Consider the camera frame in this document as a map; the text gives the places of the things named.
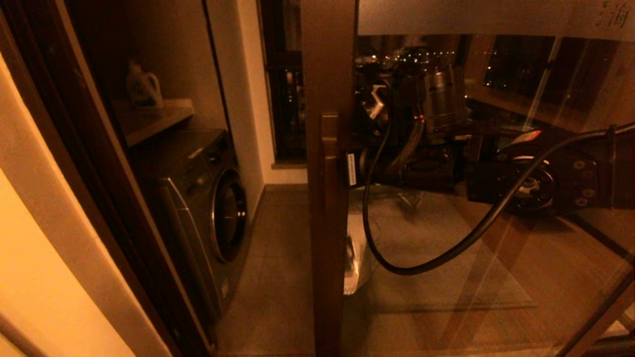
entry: wooden shelf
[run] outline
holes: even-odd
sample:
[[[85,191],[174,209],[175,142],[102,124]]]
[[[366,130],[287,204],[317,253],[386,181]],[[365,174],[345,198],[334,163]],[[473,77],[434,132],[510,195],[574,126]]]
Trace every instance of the wooden shelf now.
[[[113,100],[117,121],[128,147],[194,115],[191,99],[166,99],[162,109],[136,109],[125,100]]]

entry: sticker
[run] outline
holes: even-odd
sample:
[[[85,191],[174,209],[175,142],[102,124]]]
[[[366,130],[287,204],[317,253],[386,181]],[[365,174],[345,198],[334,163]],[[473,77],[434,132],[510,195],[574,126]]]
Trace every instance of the sticker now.
[[[348,154],[347,159],[349,160],[349,185],[355,186],[357,184],[357,177],[355,175],[355,154]]]
[[[528,131],[528,132],[516,137],[511,143],[509,143],[509,145],[518,144],[520,142],[532,141],[533,139],[537,138],[540,135],[540,133],[542,133],[542,130]]]

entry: front-loading washing machine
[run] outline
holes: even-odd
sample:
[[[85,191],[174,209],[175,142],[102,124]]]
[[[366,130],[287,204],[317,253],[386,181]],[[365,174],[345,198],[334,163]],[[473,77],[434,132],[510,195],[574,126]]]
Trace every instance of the front-loading washing machine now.
[[[173,131],[134,147],[130,157],[193,308],[211,327],[231,302],[250,243],[231,136]]]

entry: wooden door frame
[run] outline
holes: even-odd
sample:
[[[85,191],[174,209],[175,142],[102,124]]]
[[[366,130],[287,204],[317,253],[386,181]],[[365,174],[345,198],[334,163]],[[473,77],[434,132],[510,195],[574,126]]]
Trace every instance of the wooden door frame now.
[[[590,350],[602,336],[602,334],[617,321],[624,311],[632,304],[634,290],[634,273],[629,271],[615,287],[613,292],[602,301],[596,312],[591,315],[578,331],[571,337],[558,352],[558,356],[574,357],[583,356]],[[617,346],[600,344],[595,353],[614,352]]]
[[[358,4],[306,1],[301,11],[316,356],[337,357],[349,194],[343,159],[353,115]]]
[[[54,0],[1,0],[7,65],[38,130],[126,283],[173,356],[208,355],[189,302],[135,196]]]

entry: floor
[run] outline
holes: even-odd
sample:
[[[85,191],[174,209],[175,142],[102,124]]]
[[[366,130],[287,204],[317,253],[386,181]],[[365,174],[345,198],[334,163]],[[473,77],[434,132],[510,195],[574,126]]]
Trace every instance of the floor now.
[[[350,202],[358,213],[355,193]],[[371,219],[384,252],[407,265],[454,244],[486,209],[389,191],[374,195]],[[344,355],[552,356],[624,271],[560,220],[504,217],[470,249],[434,274],[403,279],[376,268],[345,299]],[[237,294],[217,326],[220,356],[312,356],[310,259],[306,191],[266,190]]]
[[[309,199],[263,193],[236,296],[217,327],[219,356],[312,356]]]

